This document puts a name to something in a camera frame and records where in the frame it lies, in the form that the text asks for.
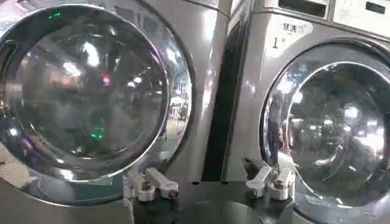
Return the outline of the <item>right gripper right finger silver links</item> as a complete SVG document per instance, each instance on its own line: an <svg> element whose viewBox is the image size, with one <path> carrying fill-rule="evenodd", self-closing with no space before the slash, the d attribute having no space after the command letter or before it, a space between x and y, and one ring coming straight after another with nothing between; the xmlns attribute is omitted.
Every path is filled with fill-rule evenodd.
<svg viewBox="0 0 390 224"><path fill-rule="evenodd" d="M243 166L247 173L246 191L254 198L295 200L297 165L290 154L278 152L274 166L258 159L243 158Z"/></svg>

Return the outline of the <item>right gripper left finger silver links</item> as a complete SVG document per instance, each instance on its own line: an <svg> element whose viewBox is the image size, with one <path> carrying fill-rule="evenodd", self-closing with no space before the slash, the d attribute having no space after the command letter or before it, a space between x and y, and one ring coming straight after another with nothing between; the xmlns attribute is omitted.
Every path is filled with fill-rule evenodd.
<svg viewBox="0 0 390 224"><path fill-rule="evenodd" d="M167 179L154 167L144 172L129 170L122 176L122 194L126 200L153 201L156 190L159 190L162 198L173 200L179 195L179 184Z"/></svg>

